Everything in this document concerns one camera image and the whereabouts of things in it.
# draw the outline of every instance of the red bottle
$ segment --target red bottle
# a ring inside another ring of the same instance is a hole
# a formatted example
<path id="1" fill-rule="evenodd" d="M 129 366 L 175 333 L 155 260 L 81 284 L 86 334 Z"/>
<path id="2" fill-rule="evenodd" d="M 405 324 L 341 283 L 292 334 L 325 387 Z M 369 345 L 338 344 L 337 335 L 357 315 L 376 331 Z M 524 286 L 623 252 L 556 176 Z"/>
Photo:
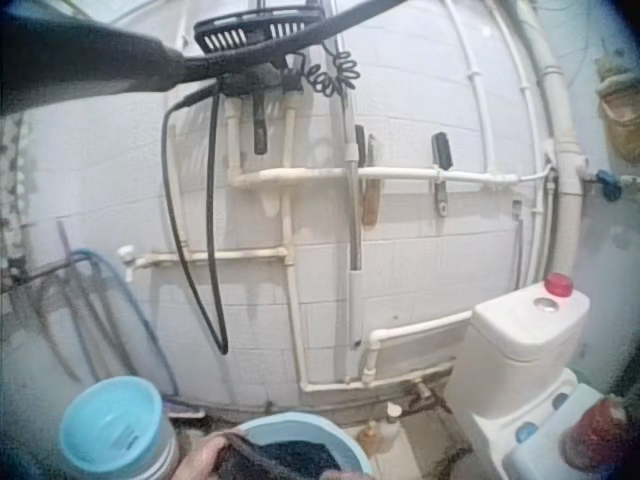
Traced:
<path id="1" fill-rule="evenodd" d="M 622 399 L 608 396 L 587 410 L 560 440 L 562 457 L 571 467 L 595 472 L 617 465 L 631 434 Z"/>

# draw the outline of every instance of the blue bucket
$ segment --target blue bucket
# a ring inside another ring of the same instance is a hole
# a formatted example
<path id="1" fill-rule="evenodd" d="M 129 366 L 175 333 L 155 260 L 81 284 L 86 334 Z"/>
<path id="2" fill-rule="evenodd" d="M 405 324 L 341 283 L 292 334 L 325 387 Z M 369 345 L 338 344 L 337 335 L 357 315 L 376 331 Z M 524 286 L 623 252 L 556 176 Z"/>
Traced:
<path id="1" fill-rule="evenodd" d="M 343 472 L 373 474 L 369 459 L 355 440 L 326 418 L 308 413 L 280 413 L 240 425 L 258 445 L 300 440 L 327 447 Z"/>
<path id="2" fill-rule="evenodd" d="M 87 389 L 67 408 L 60 448 L 73 470 L 86 477 L 131 478 L 157 455 L 164 420 L 152 383 L 116 377 Z"/>

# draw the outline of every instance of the red cap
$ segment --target red cap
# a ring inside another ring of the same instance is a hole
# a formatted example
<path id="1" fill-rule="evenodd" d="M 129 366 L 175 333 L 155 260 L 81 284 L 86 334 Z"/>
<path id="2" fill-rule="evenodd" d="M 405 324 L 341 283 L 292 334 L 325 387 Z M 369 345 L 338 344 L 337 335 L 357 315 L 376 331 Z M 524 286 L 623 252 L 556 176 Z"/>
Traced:
<path id="1" fill-rule="evenodd" d="M 570 297 L 573 293 L 573 280 L 561 273 L 550 273 L 544 281 L 544 288 L 556 297 Z"/>

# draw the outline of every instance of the blue knob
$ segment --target blue knob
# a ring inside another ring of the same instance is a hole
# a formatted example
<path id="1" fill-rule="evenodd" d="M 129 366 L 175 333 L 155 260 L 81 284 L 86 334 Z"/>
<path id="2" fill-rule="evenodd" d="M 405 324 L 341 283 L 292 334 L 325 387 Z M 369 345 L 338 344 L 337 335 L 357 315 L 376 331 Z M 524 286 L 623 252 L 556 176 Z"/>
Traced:
<path id="1" fill-rule="evenodd" d="M 566 393 L 559 393 L 558 395 L 553 397 L 553 400 L 551 400 L 553 409 L 558 410 L 564 404 L 564 402 L 567 401 L 567 398 L 569 398 L 569 395 L 567 395 Z"/>
<path id="2" fill-rule="evenodd" d="M 523 443 L 538 431 L 538 426 L 532 422 L 524 422 L 516 430 L 516 442 Z"/>

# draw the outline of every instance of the toilet tank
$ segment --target toilet tank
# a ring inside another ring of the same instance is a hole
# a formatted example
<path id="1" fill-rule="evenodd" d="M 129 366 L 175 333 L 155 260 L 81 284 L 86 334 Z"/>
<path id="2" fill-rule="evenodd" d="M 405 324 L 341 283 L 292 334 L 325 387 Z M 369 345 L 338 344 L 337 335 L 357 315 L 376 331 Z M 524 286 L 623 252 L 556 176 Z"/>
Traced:
<path id="1" fill-rule="evenodd" d="M 525 407 L 549 388 L 571 359 L 589 299 L 550 277 L 477 305 L 445 390 L 454 411 L 487 419 Z"/>

